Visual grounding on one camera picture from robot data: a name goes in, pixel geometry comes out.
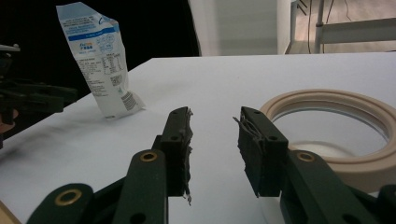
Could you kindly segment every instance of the black cable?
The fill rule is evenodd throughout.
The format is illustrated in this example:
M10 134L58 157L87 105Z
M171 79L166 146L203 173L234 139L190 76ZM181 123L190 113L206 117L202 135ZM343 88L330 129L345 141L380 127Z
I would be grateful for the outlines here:
M347 0L344 0L344 2L346 2L346 16L347 16L347 18L348 18L350 21L352 21L352 20L349 18L349 16L347 15L347 14L349 13L349 7L348 7L348 5L347 5Z
M309 18L308 18L308 52L311 53L311 48L309 47L309 27L311 26L311 15L312 15L312 0L309 1Z
M332 4L333 3L334 3L334 0L332 0L332 3L330 4L329 13L327 13L326 24L329 22L330 13L332 12ZM324 53L324 44L322 44L322 52Z

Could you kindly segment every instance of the floor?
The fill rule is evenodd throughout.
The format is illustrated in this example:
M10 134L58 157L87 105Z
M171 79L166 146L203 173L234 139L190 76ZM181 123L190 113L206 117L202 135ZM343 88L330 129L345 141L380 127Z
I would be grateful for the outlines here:
M302 1L306 7L303 3L300 3L301 8L297 9L295 41L291 45L289 54L308 54L314 52L315 29L316 23L318 21L319 0ZM332 0L325 0L324 2L323 23L326 23L331 4ZM332 10L327 23L368 21L386 18L396 18L396 0L333 0ZM345 53L382 52L394 50L396 50L396 40L364 43L326 44L324 45L324 49L322 48L320 52Z

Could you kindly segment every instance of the white and blue packet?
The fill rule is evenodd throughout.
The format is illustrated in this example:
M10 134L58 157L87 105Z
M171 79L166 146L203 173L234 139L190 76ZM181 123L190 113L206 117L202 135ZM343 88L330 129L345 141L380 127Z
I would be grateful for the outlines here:
M128 87L125 47L117 21L81 2L56 10L70 50L105 118L119 119L145 106Z

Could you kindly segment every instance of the white circular object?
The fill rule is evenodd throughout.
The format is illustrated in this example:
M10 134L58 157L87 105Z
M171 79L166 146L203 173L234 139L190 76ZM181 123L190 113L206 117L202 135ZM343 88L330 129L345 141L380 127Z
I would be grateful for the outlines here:
M396 183L396 109L374 98L348 91L303 90L281 94L260 111L275 121L289 113L318 109L359 119L376 129L387 140L380 150L352 158L322 158L349 186L375 192Z

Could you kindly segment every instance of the white table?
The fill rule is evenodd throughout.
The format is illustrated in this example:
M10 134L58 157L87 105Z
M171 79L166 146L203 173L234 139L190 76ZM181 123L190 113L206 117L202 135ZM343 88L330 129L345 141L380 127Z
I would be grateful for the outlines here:
M262 224L262 199L237 147L233 117L242 105L259 109L287 91L326 88L396 106L395 53L152 59L129 75L147 104L137 114L106 121L88 95L5 141L0 200L22 223L62 185L85 183L97 191L124 177L132 156L163 132L169 112L188 106L192 204L170 198L169 223Z

